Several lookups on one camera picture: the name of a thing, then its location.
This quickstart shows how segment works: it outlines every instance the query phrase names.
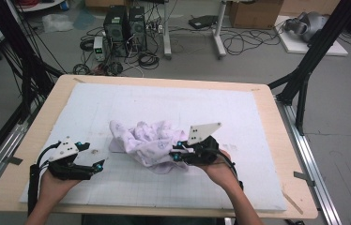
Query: white cloth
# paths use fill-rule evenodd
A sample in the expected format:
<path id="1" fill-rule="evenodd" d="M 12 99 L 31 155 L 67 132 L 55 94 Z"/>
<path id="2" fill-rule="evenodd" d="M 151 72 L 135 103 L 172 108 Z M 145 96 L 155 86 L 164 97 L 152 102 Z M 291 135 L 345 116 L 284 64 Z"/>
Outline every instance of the white cloth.
<path id="1" fill-rule="evenodd" d="M 113 120 L 110 130 L 121 150 L 152 172 L 168 173 L 174 167 L 188 169 L 184 162 L 174 162 L 169 155 L 173 145 L 188 138 L 184 131 L 172 130 L 170 122 L 160 121 L 150 126 L 146 122 L 139 122 L 137 127 L 126 129 L 120 122 Z"/>

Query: computer tower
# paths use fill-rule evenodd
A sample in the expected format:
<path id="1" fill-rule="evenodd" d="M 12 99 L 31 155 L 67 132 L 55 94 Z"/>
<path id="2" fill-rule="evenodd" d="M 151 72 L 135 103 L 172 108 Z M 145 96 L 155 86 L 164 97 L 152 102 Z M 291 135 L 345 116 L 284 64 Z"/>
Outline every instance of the computer tower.
<path id="1" fill-rule="evenodd" d="M 131 43 L 134 51 L 146 51 L 145 9 L 130 7 L 129 9 Z"/>
<path id="2" fill-rule="evenodd" d="M 109 6 L 103 28 L 110 54 L 128 56 L 127 41 L 130 38 L 130 25 L 126 6 Z"/>

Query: floor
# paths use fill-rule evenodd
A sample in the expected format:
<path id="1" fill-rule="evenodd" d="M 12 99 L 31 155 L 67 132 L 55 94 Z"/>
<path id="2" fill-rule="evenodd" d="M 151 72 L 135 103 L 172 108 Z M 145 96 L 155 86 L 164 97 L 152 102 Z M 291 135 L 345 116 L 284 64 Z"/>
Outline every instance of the floor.
<path id="1" fill-rule="evenodd" d="M 76 4 L 71 5 L 71 9 L 67 12 L 54 7 L 27 14 L 31 23 L 37 25 L 40 24 L 38 21 L 41 16 L 52 13 L 69 15 L 69 19 L 75 22 L 75 28 L 68 32 L 40 35 L 65 71 L 69 72 L 81 62 L 80 37 L 103 23 L 102 17 L 93 16 L 97 16 L 97 12 L 86 10 L 83 5 L 77 4 L 76 0 L 71 3 L 75 2 Z M 199 15 L 217 13 L 217 5 L 207 4 L 207 8 L 207 11 L 199 11 Z M 187 20 L 191 18 L 190 15 L 199 16 L 196 12 L 193 14 L 188 4 L 184 7 L 179 4 L 169 22 L 171 25 L 188 27 Z M 229 27 L 227 18 L 224 20 L 224 26 Z M 222 60 L 218 60 L 217 50 L 208 32 L 172 32 L 171 42 L 173 48 L 171 60 L 164 59 L 160 46 L 158 68 L 142 69 L 143 73 L 132 68 L 122 75 L 230 83 L 271 83 L 293 71 L 303 57 L 301 54 L 286 53 L 282 44 L 279 44 L 261 45 L 241 55 L 228 54 Z M 342 224 L 351 224 L 351 45 L 341 39 L 339 42 L 348 51 L 348 56 L 326 56 L 313 72 L 308 89 L 304 130 Z M 240 41 L 235 41 L 232 48 L 238 51 L 241 46 Z M 45 61 L 57 67 L 41 44 L 39 48 Z M 88 65 L 90 64 L 96 65 L 97 62 L 90 60 Z M 281 91 L 281 87 L 276 88 L 273 94 Z M 0 128 L 20 102 L 18 88 L 9 72 L 8 64 L 5 60 L 1 60 Z M 0 213 L 0 224 L 21 224 L 24 220 L 25 214 Z M 52 215 L 48 224 L 79 222 L 80 216 Z M 304 222 L 326 224 L 321 216 Z M 280 219 L 265 219 L 265 223 L 285 224 Z"/>

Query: desk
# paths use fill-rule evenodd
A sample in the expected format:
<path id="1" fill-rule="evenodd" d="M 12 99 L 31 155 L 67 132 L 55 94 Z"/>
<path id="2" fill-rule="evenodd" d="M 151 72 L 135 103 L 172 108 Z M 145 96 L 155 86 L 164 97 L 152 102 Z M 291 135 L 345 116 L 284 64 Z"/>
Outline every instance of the desk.
<path id="1" fill-rule="evenodd" d="M 217 90 L 234 90 L 252 92 L 267 142 L 282 186 L 282 193 L 287 210 L 280 213 L 260 212 L 261 218 L 316 218 L 317 210 L 313 197 L 304 180 L 294 177 L 293 172 L 300 172 L 298 160 L 293 146 L 274 102 L 273 96 L 266 85 L 230 83 L 230 82 L 197 82 L 139 78 L 112 78 L 64 75 L 55 85 L 52 93 L 40 110 L 33 125 L 25 135 L 15 157 L 22 158 L 19 166 L 9 164 L 0 179 L 0 211 L 25 212 L 27 205 L 19 202 L 23 189 L 28 181 L 29 166 L 38 157 L 58 115 L 66 105 L 70 93 L 76 83 L 110 83 L 124 85 L 143 85 L 158 87 L 187 87 Z M 60 204 L 54 209 L 63 213 L 94 213 L 94 214 L 127 214 L 157 216 L 190 216 L 190 217 L 234 217 L 233 210 L 222 209 L 182 209 L 152 207 L 119 207 L 101 205 Z"/>

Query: person's hand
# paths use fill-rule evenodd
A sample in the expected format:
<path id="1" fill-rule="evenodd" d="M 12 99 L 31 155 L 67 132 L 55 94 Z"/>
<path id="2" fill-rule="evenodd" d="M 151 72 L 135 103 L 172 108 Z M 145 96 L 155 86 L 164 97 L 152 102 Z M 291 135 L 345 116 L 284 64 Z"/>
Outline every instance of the person's hand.
<path id="1" fill-rule="evenodd" d="M 38 200 L 56 205 L 80 182 L 80 180 L 60 180 L 47 170 L 41 176 Z"/>
<path id="2" fill-rule="evenodd" d="M 38 202 L 24 224 L 45 224 L 53 208 L 67 195 L 70 189 L 80 182 L 80 180 L 60 180 L 47 170 L 41 176 Z"/>
<path id="3" fill-rule="evenodd" d="M 226 151 L 221 150 L 221 152 L 231 160 L 231 157 Z M 218 157 L 213 164 L 198 167 L 204 170 L 214 183 L 224 189 L 233 185 L 239 185 L 231 169 L 221 157 Z"/>

